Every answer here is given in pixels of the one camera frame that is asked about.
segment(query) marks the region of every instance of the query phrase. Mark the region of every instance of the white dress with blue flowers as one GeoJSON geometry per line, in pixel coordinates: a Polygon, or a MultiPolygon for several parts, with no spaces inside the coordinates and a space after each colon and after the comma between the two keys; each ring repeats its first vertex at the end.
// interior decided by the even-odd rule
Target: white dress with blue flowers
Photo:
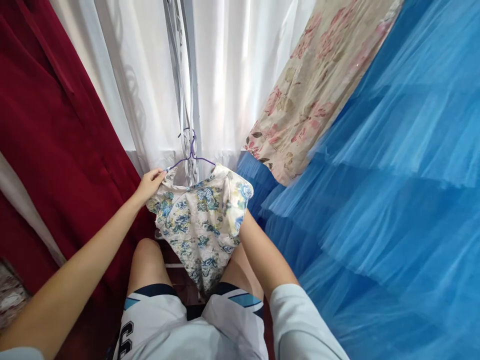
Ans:
{"type": "Polygon", "coordinates": [[[240,225],[254,190],[218,163],[209,178],[191,187],[173,185],[176,173],[176,167],[169,170],[147,207],[188,275],[208,294],[240,244],[240,225]]]}

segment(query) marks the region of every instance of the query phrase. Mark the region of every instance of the printed number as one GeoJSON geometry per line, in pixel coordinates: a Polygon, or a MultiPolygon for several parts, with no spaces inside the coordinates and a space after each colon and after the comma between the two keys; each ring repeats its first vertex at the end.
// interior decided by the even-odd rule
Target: printed number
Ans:
{"type": "Polygon", "coordinates": [[[120,346],[118,347],[118,360],[123,358],[130,350],[132,350],[132,340],[126,339],[130,334],[134,332],[134,323],[129,321],[120,331],[120,346]]]}

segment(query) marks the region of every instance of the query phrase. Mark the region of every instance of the floral dress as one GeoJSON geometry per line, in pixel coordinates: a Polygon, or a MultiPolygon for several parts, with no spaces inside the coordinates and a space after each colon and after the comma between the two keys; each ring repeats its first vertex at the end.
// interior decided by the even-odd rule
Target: floral dress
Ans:
{"type": "Polygon", "coordinates": [[[377,54],[403,0],[317,0],[244,148],[282,185],[300,175],[377,54]]]}
{"type": "Polygon", "coordinates": [[[147,207],[188,275],[209,294],[240,244],[240,225],[254,189],[221,164],[191,187],[173,185],[176,173],[176,167],[169,170],[147,207]]]}

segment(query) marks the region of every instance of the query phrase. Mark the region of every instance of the white sleeve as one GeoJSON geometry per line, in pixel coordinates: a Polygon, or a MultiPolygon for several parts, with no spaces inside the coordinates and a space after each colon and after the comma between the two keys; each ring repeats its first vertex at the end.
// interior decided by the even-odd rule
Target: white sleeve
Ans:
{"type": "Polygon", "coordinates": [[[271,293],[275,357],[278,360],[348,360],[307,293],[284,284],[271,293]]]}
{"type": "Polygon", "coordinates": [[[44,360],[44,357],[36,348],[15,347],[0,352],[0,360],[44,360]]]}

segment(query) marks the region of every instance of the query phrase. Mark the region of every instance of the pink floral fabric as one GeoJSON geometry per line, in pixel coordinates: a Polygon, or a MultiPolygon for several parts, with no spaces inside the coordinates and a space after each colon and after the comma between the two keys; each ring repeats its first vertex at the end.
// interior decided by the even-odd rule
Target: pink floral fabric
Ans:
{"type": "Polygon", "coordinates": [[[244,148],[287,186],[377,54],[403,0],[317,0],[244,148]]]}

